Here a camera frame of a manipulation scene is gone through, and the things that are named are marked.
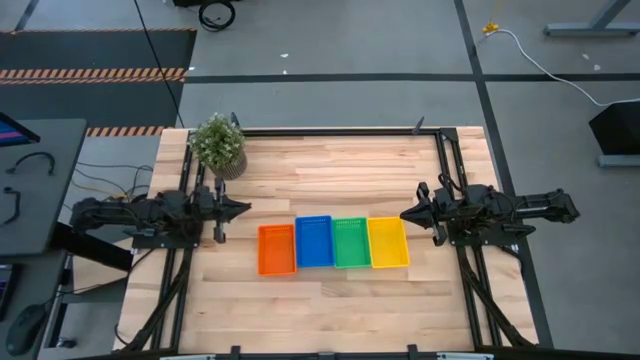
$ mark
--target concrete floor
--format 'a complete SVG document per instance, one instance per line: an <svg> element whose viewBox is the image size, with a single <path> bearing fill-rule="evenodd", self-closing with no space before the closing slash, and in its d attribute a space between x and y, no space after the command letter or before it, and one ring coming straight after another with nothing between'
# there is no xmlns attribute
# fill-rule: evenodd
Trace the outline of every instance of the concrete floor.
<svg viewBox="0 0 640 360"><path fill-rule="evenodd" d="M193 9L139 0L149 27L197 27ZM466 0L476 41L494 1ZM549 22L587 21L606 1L507 1L495 20L559 73L640 73L640 36L625 39L548 39ZM0 30L11 30L27 1L0 3ZM448 0L245 0L225 32L199 31L189 76L450 73L470 74L457 13ZM621 20L640 21L640 1ZM139 28L131 0L40 0L27 29ZM501 34L479 45L485 74L537 74ZM640 82L581 83L601 102L640 96ZM572 225L535 222L529 238L554 344L562 349L640 353L640 256L635 221L640 170L602 170L587 125L602 109L560 83L489 83L498 130L519 193L564 188L582 217ZM180 105L187 126L212 112L235 111L244 126L485 125L472 82L314 82L187 84ZM81 159L152 164L158 138L89 138ZM98 172L129 187L130 171ZM104 184L82 181L89 186ZM84 190L70 189L72 204ZM78 349L45 351L42 359L101 354L113 343L119 306L79 307L108 312L104 326L77 327Z"/></svg>

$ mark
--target white wire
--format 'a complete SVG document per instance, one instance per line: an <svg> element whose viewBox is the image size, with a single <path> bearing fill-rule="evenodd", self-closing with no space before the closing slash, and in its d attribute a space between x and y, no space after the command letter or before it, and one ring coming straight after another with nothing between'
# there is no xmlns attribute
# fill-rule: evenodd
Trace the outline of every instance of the white wire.
<svg viewBox="0 0 640 360"><path fill-rule="evenodd" d="M585 91L583 88L581 88L580 86L578 86L578 85L576 85L576 84L572 83L572 82L571 82L571 81L569 81L569 80L561 79L561 78L559 78L559 77L557 77L557 76L554 76L553 74L551 74L550 72L548 72L547 70L545 70L542 66L540 66L540 64L538 64L535 60L533 60L533 59L531 58L531 56L529 56L529 55L524 51L524 49L522 48L522 45L520 45L520 41L518 40L518 37L516 36L516 34L512 33L511 31L506 30L506 29L498 29L498 30L496 30L496 31L493 31L493 32L488 33L488 34L486 35L486 37L489 37L489 36L491 36L491 35L493 35L493 34L496 34L496 33L504 33L504 34L509 34L509 35L511 35L511 37L513 38L513 40L515 40L515 41L516 41L516 45L518 45L518 49L520 49L520 53L522 54L522 56L524 56L525 58L527 58L527 60L531 61L531 63L532 63L533 65L535 65L538 69L540 69L540 71L542 71L543 73L545 73L545 74L549 75L549 77L550 77L550 78L552 78L552 79L554 79L554 80L557 80L557 81L560 81L560 82L563 82L563 83L565 83L565 84L568 84L568 85L573 86L573 87L574 87L574 88L576 88L578 91L580 91L581 93L583 93L586 97L588 97L588 98L589 98L589 100L591 100L591 102L592 102L592 103L594 103L594 104L595 104L595 105L597 105L597 106L606 107L606 106L613 105L613 104L621 104L621 103L630 103L630 102L637 102L637 101L640 101L640 98L637 98L637 99L618 100L618 101L612 101L612 102L610 102L610 103L604 103L604 104L601 104L601 103L599 103L596 99L594 99L591 95L589 95L589 93L588 93L588 92L586 92L586 91Z"/></svg>

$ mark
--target monitor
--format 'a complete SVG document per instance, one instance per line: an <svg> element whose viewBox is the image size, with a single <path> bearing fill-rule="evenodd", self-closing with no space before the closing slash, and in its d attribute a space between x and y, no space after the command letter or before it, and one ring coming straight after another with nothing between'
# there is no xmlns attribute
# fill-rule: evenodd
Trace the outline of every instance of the monitor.
<svg viewBox="0 0 640 360"><path fill-rule="evenodd" d="M40 137L0 112L0 147L40 142Z"/></svg>

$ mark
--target wooden tabletop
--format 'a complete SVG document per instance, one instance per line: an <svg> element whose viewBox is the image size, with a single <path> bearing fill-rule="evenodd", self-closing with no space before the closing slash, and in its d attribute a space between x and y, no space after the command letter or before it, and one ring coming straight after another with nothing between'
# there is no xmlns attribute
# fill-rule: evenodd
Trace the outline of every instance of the wooden tabletop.
<svg viewBox="0 0 640 360"><path fill-rule="evenodd" d="M458 134L469 183L497 187L483 129L459 127ZM177 188L186 138L187 130L163 132L150 196ZM251 202L252 209L225 227L226 244L216 244L213 225L205 224L193 256L181 353L229 353L232 345L246 353L401 352L412 343L420 351L473 348L455 249L435 247L431 231L413 224L405 223L408 268L306 268L269 278L257 273L259 225L293 223L301 215L398 216L416 203L419 181L439 188L433 137L249 138L246 153L249 167L238 180L227 182L227 194ZM213 181L207 173L205 183L212 186ZM495 301L535 342L517 260L493 247L484 250ZM156 250L129 278L119 322L125 340L158 301L165 255ZM476 303L488 343L484 309ZM122 344L116 340L115 347Z"/></svg>

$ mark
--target yellow tray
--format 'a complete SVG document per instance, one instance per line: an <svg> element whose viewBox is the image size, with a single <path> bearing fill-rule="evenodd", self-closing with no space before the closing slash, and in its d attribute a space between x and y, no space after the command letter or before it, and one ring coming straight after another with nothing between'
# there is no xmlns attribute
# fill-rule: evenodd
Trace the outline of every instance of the yellow tray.
<svg viewBox="0 0 640 360"><path fill-rule="evenodd" d="M375 269L409 266L404 222L399 217L369 218L369 251Z"/></svg>

